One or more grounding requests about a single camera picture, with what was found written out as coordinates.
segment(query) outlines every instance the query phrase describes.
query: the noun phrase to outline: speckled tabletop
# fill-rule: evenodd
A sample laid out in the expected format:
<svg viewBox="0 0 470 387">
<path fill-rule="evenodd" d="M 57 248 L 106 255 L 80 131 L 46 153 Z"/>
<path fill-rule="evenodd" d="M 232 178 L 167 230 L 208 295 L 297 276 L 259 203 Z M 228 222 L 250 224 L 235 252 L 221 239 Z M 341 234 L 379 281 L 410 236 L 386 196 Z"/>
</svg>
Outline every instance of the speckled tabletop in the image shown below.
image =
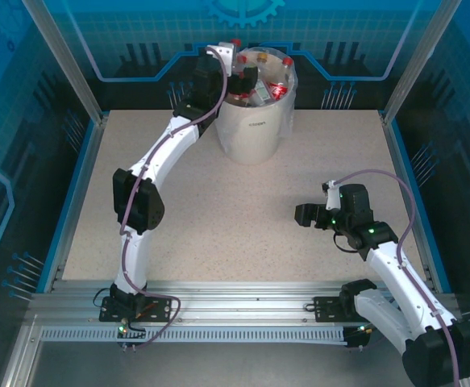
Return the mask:
<svg viewBox="0 0 470 387">
<path fill-rule="evenodd" d="M 111 111 L 63 279 L 114 279 L 120 261 L 112 176 L 129 169 L 166 128 L 169 110 Z M 330 231 L 299 227 L 294 209 L 325 202 L 321 184 L 360 169 L 393 172 L 375 110 L 297 110 L 293 134 L 256 166 L 230 161 L 211 127 L 177 162 L 161 197 L 166 212 L 152 239 L 149 280 L 352 281 L 379 277 Z M 367 186 L 375 219 L 396 234 L 408 218 L 399 186 L 383 176 Z M 341 245 L 346 245 L 339 238 Z M 424 277 L 414 237 L 404 249 Z"/>
</svg>

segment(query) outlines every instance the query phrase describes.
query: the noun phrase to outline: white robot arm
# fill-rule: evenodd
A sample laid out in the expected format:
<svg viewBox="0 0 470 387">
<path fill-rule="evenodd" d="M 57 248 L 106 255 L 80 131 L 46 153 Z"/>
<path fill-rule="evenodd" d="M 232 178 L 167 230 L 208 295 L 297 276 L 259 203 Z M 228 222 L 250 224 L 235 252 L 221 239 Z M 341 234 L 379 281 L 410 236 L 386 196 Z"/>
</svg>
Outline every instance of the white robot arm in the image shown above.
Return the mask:
<svg viewBox="0 0 470 387">
<path fill-rule="evenodd" d="M 297 223 L 309 227 L 315 221 L 315 228 L 346 236 L 399 306 L 393 306 L 371 281 L 355 281 L 344 285 L 340 294 L 347 317 L 358 314 L 375 326 L 401 354 L 414 385 L 423 387 L 452 380 L 451 351 L 443 332 L 447 330 L 455 345 L 460 378 L 470 377 L 470 324 L 457 322 L 426 287 L 402 250 L 398 259 L 398 239 L 387 223 L 374 220 L 365 187 L 328 181 L 322 188 L 327 194 L 326 205 L 297 206 Z"/>
<path fill-rule="evenodd" d="M 152 231 L 159 225 L 164 215 L 164 205 L 159 195 L 160 188 L 168 172 L 181 158 L 182 154 L 199 139 L 207 127 L 214 121 L 216 114 L 211 114 L 219 106 L 222 98 L 221 89 L 237 89 L 249 92 L 254 88 L 257 68 L 246 68 L 243 77 L 231 75 L 231 67 L 236 57 L 233 43 L 221 42 L 218 46 L 209 45 L 201 56 L 193 72 L 193 88 L 183 98 L 173 112 L 170 122 L 147 154 L 128 171 L 118 169 L 113 176 L 114 211 L 122 230 L 122 245 L 125 251 L 125 270 L 120 265 L 118 275 L 111 286 L 112 298 L 127 305 L 146 285 L 148 250 Z M 223 81 L 218 71 L 218 60 L 229 82 Z M 132 281 L 131 286 L 126 275 Z"/>
<path fill-rule="evenodd" d="M 144 167 L 149 155 L 155 150 L 157 144 L 162 143 L 160 148 L 156 149 L 148 169 L 145 170 L 142 176 L 143 181 L 150 181 L 156 187 L 157 191 L 159 191 L 170 169 L 172 169 L 175 163 L 177 163 L 186 149 L 195 144 L 195 142 L 199 139 L 198 126 L 192 125 L 172 136 L 170 139 L 167 139 L 166 141 L 162 140 L 167 135 L 170 135 L 171 132 L 176 128 L 186 125 L 190 122 L 190 119 L 185 119 L 181 116 L 172 117 L 172 119 L 170 119 L 170 123 L 156 144 L 140 161 L 131 167 L 131 175 L 133 177 L 138 177 L 141 174 L 142 168 Z M 136 287 L 142 289 L 147 282 L 146 272 L 148 264 L 148 251 L 153 231 L 146 230 L 139 234 L 136 229 L 129 226 L 126 226 L 126 230 L 129 231 L 129 235 L 131 235 L 131 242 L 129 244 L 129 248 L 127 249 L 126 256 L 127 275 L 129 278 L 131 278 Z M 127 235 L 122 236 L 122 245 L 125 244 L 126 238 Z M 126 282 L 121 265 L 114 283 L 118 289 L 122 290 L 124 293 L 137 293 Z"/>
</svg>

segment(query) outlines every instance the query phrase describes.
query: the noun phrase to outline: bottle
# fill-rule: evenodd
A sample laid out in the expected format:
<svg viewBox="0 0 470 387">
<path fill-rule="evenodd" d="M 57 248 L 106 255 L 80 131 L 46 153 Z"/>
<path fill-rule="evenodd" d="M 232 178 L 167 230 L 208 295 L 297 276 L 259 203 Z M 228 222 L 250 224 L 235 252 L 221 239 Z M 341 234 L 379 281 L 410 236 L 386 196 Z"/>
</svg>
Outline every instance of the bottle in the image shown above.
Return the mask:
<svg viewBox="0 0 470 387">
<path fill-rule="evenodd" d="M 238 76 L 243 74 L 243 69 L 245 69 L 245 64 L 247 63 L 247 57 L 242 54 L 236 55 L 236 63 L 233 65 L 232 72 Z"/>
<path fill-rule="evenodd" d="M 240 50 L 240 48 L 242 47 L 242 40 L 240 39 L 231 39 L 231 43 L 235 45 L 236 51 Z"/>
<path fill-rule="evenodd" d="M 260 78 L 265 79 L 267 75 L 267 53 L 260 52 L 256 58 L 258 65 L 258 71 L 260 72 Z"/>
<path fill-rule="evenodd" d="M 293 60 L 286 57 L 282 64 L 279 71 L 269 74 L 267 79 L 268 87 L 276 101 L 279 101 L 289 91 L 290 69 L 292 68 Z"/>
</svg>

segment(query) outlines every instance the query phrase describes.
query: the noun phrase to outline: purple cable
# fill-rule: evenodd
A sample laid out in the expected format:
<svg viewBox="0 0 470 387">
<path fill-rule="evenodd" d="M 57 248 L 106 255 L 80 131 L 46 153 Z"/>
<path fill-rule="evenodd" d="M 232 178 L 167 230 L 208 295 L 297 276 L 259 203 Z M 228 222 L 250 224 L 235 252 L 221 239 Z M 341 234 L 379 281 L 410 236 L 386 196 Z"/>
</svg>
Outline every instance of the purple cable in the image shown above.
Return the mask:
<svg viewBox="0 0 470 387">
<path fill-rule="evenodd" d="M 139 171 L 139 175 L 136 178 L 135 184 L 132 186 L 131 194 L 129 195 L 129 200 L 127 201 L 127 207 L 125 209 L 125 214 L 123 215 L 122 224 L 120 226 L 120 235 L 125 235 L 126 236 L 125 243 L 123 244 L 123 249 L 122 249 L 122 272 L 123 272 L 123 276 L 125 278 L 126 283 L 128 283 L 129 286 L 132 289 L 134 289 L 136 292 L 142 293 L 146 297 L 167 298 L 169 300 L 174 300 L 174 301 L 177 302 L 176 313 L 173 314 L 173 316 L 169 319 L 167 324 L 164 327 L 162 327 L 149 340 L 147 340 L 146 342 L 144 342 L 142 344 L 137 345 L 136 346 L 137 348 L 145 347 L 146 345 L 152 343 L 154 340 L 156 340 L 158 337 L 160 337 L 163 334 L 163 332 L 165 332 L 168 329 L 168 327 L 170 327 L 172 325 L 172 323 L 176 319 L 176 316 L 181 311 L 181 300 L 179 298 L 175 297 L 175 296 L 167 296 L 167 295 L 163 295 L 163 294 L 149 293 L 146 290 L 138 288 L 134 284 L 134 282 L 131 280 L 131 278 L 129 278 L 129 276 L 127 274 L 126 259 L 127 259 L 127 247 L 129 246 L 129 241 L 131 240 L 131 233 L 129 231 L 125 230 L 125 226 L 127 225 L 127 219 L 129 218 L 129 214 L 130 214 L 131 208 L 132 208 L 132 203 L 134 201 L 135 194 L 136 194 L 136 192 L 138 191 L 138 188 L 139 188 L 139 183 L 141 182 L 141 179 L 143 178 L 143 175 L 147 171 L 148 166 L 150 165 L 150 162 L 154 158 L 154 155 L 156 154 L 156 152 L 163 146 L 163 144 L 167 140 L 171 139 L 174 135 L 176 135 L 180 131 L 183 131 L 184 129 L 192 127 L 193 125 L 197 125 L 198 123 L 201 123 L 205 119 L 208 119 L 212 114 L 215 114 L 217 112 L 218 108 L 222 105 L 222 102 L 224 100 L 224 97 L 226 96 L 226 91 L 227 91 L 226 65 L 224 64 L 224 62 L 222 60 L 222 57 L 213 48 L 206 47 L 206 50 L 209 51 L 209 52 L 212 52 L 213 55 L 215 55 L 217 57 L 218 61 L 220 62 L 220 67 L 221 67 L 222 73 L 223 73 L 223 86 L 222 86 L 222 91 L 220 93 L 220 98 L 218 99 L 217 103 L 215 104 L 215 106 L 213 106 L 213 108 L 210 111 L 205 113 L 202 117 L 199 117 L 198 119 L 195 119 L 194 121 L 191 121 L 189 123 L 181 125 L 177 129 L 174 129 L 169 134 L 167 134 L 165 137 L 163 137 L 161 139 L 161 141 L 156 144 L 154 149 L 152 149 L 152 151 L 150 152 L 150 154 L 147 157 L 147 160 L 145 161 L 145 164 L 143 164 L 143 167 Z"/>
<path fill-rule="evenodd" d="M 405 232 L 403 232 L 403 235 L 399 239 L 397 243 L 397 248 L 396 248 L 396 255 L 397 255 L 397 262 L 399 262 L 403 272 L 405 272 L 405 275 L 407 278 L 410 280 L 412 285 L 414 285 L 415 289 L 421 294 L 422 299 L 426 302 L 430 310 L 432 311 L 432 314 L 435 316 L 437 321 L 439 322 L 440 326 L 443 328 L 444 336 L 446 337 L 447 345 L 450 348 L 450 355 L 451 355 L 451 364 L 453 366 L 453 385 L 455 387 L 460 387 L 460 376 L 459 376 L 459 362 L 457 360 L 457 353 L 455 350 L 455 343 L 453 343 L 453 339 L 451 338 L 450 331 L 447 329 L 446 324 L 444 323 L 443 318 L 440 316 L 439 312 L 437 311 L 437 308 L 435 307 L 434 303 L 430 300 L 430 297 L 428 294 L 425 293 L 424 289 L 416 282 L 414 279 L 414 276 L 408 269 L 408 267 L 404 267 L 401 265 L 403 262 L 403 258 L 401 257 L 401 247 L 403 246 L 403 242 L 405 242 L 406 236 L 412 230 L 412 227 L 414 226 L 414 220 L 415 220 L 415 210 L 416 210 L 416 205 L 415 205 L 415 200 L 414 200 L 414 194 L 410 190 L 409 186 L 399 177 L 394 175 L 393 173 L 387 172 L 387 171 L 382 171 L 381 169 L 363 169 L 361 171 L 352 173 L 350 175 L 347 175 L 346 177 L 343 177 L 340 180 L 337 180 L 335 182 L 336 185 L 342 184 L 343 182 L 358 176 L 362 175 L 364 173 L 378 173 L 381 175 L 386 175 L 388 177 L 392 177 L 394 180 L 396 180 L 401 187 L 408 193 L 409 195 L 409 200 L 410 200 L 410 221 L 409 225 L 405 229 Z"/>
</svg>

